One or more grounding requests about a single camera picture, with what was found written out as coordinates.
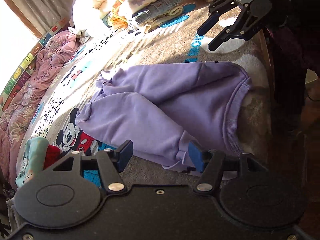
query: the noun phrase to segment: metal screw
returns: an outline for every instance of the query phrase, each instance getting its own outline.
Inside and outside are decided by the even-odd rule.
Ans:
[[[163,195],[163,194],[164,194],[164,190],[159,189],[159,190],[156,191],[156,193],[157,193],[158,195]]]
[[[208,183],[201,183],[197,186],[197,190],[199,191],[210,191],[212,189],[213,189],[212,185]]]
[[[112,191],[120,191],[124,189],[124,185],[122,183],[119,182],[115,182],[115,183],[111,183],[108,186],[108,189],[112,190]]]
[[[290,235],[288,236],[287,240],[298,240],[298,238],[295,235]]]
[[[22,240],[33,240],[33,236],[32,236],[32,235],[29,235],[29,234],[25,234],[25,235],[22,237]]]

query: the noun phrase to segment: brown curtain trim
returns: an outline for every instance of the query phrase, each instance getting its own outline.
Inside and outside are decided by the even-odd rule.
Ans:
[[[38,38],[42,37],[42,34],[34,27],[34,25],[23,15],[19,8],[12,0],[4,0],[9,8],[19,17],[23,24]]]

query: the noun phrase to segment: bed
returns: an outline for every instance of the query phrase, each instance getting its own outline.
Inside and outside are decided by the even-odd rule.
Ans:
[[[15,162],[20,171],[25,143],[32,137],[42,136],[61,149],[63,154],[79,150],[95,154],[103,147],[75,125],[74,111],[81,109],[95,92],[95,80],[101,70],[128,68],[132,65],[182,63],[194,61],[231,61],[241,65],[252,78],[253,89],[245,97],[238,117],[237,135],[244,152],[267,160],[270,136],[270,89],[272,73],[261,33],[250,41],[232,39],[216,51],[207,44],[223,29],[224,20],[232,20],[239,8],[224,14],[205,36],[196,34],[206,20],[207,3],[184,0],[183,14],[148,34],[139,31],[115,31],[91,38],[82,44],[63,66],[43,96],[21,143]],[[133,183],[193,183],[197,177],[192,171],[167,171],[160,165],[133,156],[121,174],[124,181]]]

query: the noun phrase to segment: pink quilt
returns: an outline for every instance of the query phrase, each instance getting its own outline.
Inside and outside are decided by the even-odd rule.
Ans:
[[[16,161],[34,112],[63,65],[78,48],[76,36],[63,31],[38,53],[36,69],[0,117],[0,165],[4,178],[16,187]]]

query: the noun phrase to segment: red cloth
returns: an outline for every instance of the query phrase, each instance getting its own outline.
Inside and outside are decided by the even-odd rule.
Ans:
[[[59,159],[59,155],[60,149],[49,144],[43,164],[43,169],[45,170],[46,168],[54,164]]]

